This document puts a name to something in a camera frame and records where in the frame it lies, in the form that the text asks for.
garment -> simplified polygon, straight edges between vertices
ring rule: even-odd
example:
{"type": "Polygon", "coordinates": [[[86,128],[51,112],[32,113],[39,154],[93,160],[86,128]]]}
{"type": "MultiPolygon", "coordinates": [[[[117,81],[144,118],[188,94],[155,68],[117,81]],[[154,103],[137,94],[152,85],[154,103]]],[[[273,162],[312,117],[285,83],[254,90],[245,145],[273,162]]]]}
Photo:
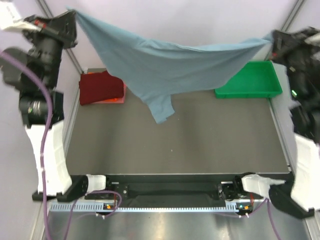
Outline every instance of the garment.
{"type": "Polygon", "coordinates": [[[171,95],[220,88],[271,42],[182,46],[146,39],[76,11],[76,20],[108,72],[146,103],[159,124],[175,111],[171,95]]]}

gray table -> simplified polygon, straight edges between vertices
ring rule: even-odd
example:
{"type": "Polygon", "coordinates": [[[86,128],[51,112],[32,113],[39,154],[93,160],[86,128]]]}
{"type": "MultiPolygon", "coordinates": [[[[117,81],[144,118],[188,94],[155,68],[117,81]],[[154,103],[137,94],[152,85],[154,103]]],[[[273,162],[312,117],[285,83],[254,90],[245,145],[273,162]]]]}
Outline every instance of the gray table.
{"type": "Polygon", "coordinates": [[[67,153],[71,174],[286,173],[267,99],[176,94],[156,124],[130,91],[124,104],[79,106],[67,153]]]}

red folded cloth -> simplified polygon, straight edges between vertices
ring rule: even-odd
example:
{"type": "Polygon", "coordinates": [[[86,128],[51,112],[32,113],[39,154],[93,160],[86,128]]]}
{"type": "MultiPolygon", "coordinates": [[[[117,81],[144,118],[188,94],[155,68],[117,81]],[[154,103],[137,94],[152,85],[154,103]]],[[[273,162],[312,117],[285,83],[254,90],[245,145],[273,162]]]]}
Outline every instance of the red folded cloth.
{"type": "Polygon", "coordinates": [[[124,82],[107,71],[81,74],[79,89],[81,105],[122,98],[125,95],[124,82]]]}

green plastic bin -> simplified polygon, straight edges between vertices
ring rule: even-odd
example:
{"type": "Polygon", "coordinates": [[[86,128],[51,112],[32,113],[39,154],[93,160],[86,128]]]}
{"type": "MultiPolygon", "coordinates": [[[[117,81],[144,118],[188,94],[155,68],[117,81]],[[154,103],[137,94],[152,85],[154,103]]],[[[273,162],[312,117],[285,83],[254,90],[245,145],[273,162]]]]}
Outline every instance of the green plastic bin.
{"type": "Polygon", "coordinates": [[[273,98],[282,88],[271,61],[251,61],[214,91],[218,99],[273,98]]]}

